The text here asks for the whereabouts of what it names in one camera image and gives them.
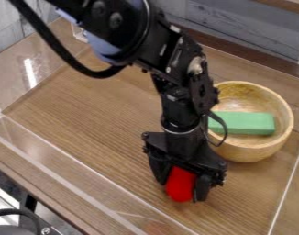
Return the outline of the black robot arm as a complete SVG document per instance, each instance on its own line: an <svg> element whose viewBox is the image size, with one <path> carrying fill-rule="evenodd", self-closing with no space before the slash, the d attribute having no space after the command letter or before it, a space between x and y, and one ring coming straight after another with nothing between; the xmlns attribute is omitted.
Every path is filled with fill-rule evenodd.
<svg viewBox="0 0 299 235"><path fill-rule="evenodd" d="M144 132L143 151L158 182L172 200L199 202L224 183L227 163L212 150L210 122L226 122L212 111L219 90L208 74L202 46L174 26L150 0L47 0L62 17L84 29L88 43L110 69L128 65L151 74L162 104L160 132Z"/></svg>

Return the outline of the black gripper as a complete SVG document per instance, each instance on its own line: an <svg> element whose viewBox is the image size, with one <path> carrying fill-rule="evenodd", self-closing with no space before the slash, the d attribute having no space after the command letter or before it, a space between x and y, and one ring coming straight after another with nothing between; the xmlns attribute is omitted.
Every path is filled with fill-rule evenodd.
<svg viewBox="0 0 299 235"><path fill-rule="evenodd" d="M200 124L187 132L144 132L143 152L148 156L150 167L158 182L164 185L174 166L196 174L194 201L204 201L211 186L224 184L227 163L212 150L207 141L207 124Z"/></svg>

